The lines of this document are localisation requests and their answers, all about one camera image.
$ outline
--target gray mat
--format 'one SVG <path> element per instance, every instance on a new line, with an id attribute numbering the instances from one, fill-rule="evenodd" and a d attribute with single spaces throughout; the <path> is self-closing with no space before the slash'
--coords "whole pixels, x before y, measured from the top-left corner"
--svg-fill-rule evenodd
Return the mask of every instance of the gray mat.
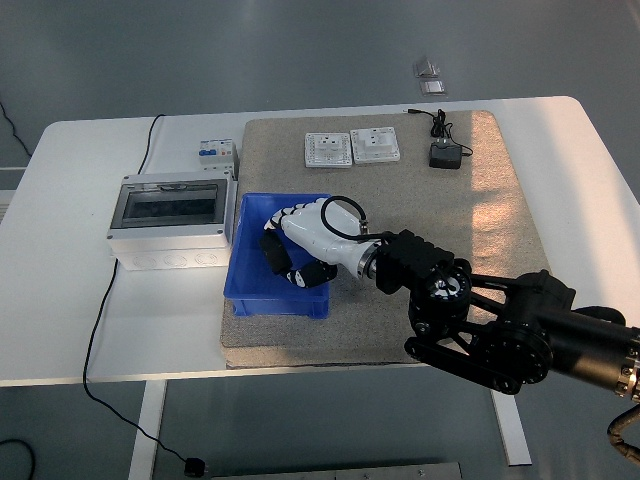
<path id="1" fill-rule="evenodd" d="M 515 277 L 549 268 L 493 115 L 451 112 L 453 138 L 474 155 L 459 170 L 429 168 L 431 117 L 375 115 L 253 120 L 246 125 L 238 205 L 247 192 L 327 192 L 356 200 L 372 232 L 408 229 L 467 258 L 474 272 Z M 310 169 L 305 133 L 394 127 L 399 162 Z M 408 291 L 384 295 L 343 268 L 331 284 L 326 320 L 236 317 L 225 300 L 221 343 L 230 368 L 411 363 Z M 472 308 L 470 321 L 488 320 Z"/>

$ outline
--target black robotic joint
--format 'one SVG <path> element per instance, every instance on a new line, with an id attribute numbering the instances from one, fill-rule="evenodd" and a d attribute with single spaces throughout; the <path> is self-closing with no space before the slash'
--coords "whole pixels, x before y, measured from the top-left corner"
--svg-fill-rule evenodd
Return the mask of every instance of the black robotic joint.
<path id="1" fill-rule="evenodd" d="M 488 368 L 499 370 L 519 383 L 538 383 L 551 368 L 549 344 L 527 328 L 501 325 L 494 335 L 480 336 L 473 350 Z"/>
<path id="2" fill-rule="evenodd" d="M 405 342 L 404 349 L 414 360 L 427 363 L 478 385 L 506 395 L 515 395 L 520 391 L 522 382 L 519 380 L 477 362 L 472 356 L 463 355 L 437 343 L 411 337 Z"/>
<path id="3" fill-rule="evenodd" d="M 431 323 L 461 322 L 469 314 L 471 303 L 471 279 L 459 267 L 453 267 L 445 274 L 439 269 L 429 282 L 411 291 L 409 297 L 409 320 L 418 335 L 417 325 Z"/>
<path id="4" fill-rule="evenodd" d="M 403 230 L 376 253 L 376 286 L 387 295 L 397 292 L 400 287 L 413 291 L 446 275 L 453 260 L 453 253 Z"/>

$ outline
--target white electrical socket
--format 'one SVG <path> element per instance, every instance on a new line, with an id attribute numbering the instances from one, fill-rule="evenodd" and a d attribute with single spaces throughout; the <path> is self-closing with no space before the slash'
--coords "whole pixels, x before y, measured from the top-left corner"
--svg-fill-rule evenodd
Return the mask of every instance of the white electrical socket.
<path id="1" fill-rule="evenodd" d="M 351 144 L 356 164 L 400 160 L 398 139 L 393 127 L 351 130 Z"/>
<path id="2" fill-rule="evenodd" d="M 350 167 L 353 161 L 349 134 L 307 133 L 304 139 L 304 161 L 307 167 Z"/>

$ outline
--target blue crate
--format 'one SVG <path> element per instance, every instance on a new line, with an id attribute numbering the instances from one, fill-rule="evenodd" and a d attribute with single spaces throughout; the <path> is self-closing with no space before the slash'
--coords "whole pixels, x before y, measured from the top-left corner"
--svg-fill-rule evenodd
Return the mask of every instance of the blue crate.
<path id="1" fill-rule="evenodd" d="M 259 241 L 264 224 L 281 208 L 314 202 L 327 194 L 246 193 L 240 204 L 238 230 L 234 239 L 224 296 L 233 301 L 237 316 L 307 315 L 313 319 L 329 315 L 329 284 L 300 288 L 269 268 Z M 313 257 L 284 234 L 278 232 L 295 268 Z"/>

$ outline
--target power adapter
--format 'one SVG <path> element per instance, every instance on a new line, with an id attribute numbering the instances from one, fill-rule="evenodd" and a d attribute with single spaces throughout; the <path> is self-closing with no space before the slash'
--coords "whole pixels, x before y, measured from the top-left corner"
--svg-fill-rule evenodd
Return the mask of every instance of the power adapter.
<path id="1" fill-rule="evenodd" d="M 449 138 L 437 138 L 429 149 L 429 166 L 455 170 L 462 164 L 462 147 Z"/>

